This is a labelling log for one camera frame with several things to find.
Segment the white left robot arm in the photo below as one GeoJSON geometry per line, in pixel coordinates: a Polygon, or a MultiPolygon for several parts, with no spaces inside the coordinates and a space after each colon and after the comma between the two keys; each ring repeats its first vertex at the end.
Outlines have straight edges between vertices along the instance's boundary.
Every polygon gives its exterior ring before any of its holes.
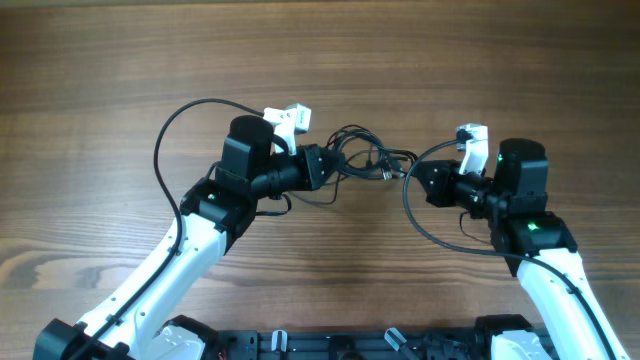
{"type": "Polygon", "coordinates": [[[301,130],[292,120],[235,118],[220,161],[171,204],[175,218],[158,246],[76,324],[52,320],[36,339],[34,358],[201,357],[214,345],[214,335],[176,333],[169,314],[260,216],[259,200],[317,190],[344,163],[336,150],[296,145],[301,130]]]}

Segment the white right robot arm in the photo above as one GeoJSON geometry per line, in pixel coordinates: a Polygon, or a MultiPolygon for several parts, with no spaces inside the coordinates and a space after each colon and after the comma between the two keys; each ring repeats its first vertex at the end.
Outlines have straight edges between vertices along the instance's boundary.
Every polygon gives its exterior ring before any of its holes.
{"type": "Polygon", "coordinates": [[[484,174],[484,141],[456,140],[462,161],[433,160],[425,151],[406,177],[420,182],[429,204],[460,207],[487,221],[490,249],[450,244],[410,223],[425,238],[450,250],[505,260],[528,294],[560,359],[626,359],[587,279],[578,245],[566,223],[547,208],[549,161],[542,144],[510,138],[499,145],[493,176],[484,174]]]}

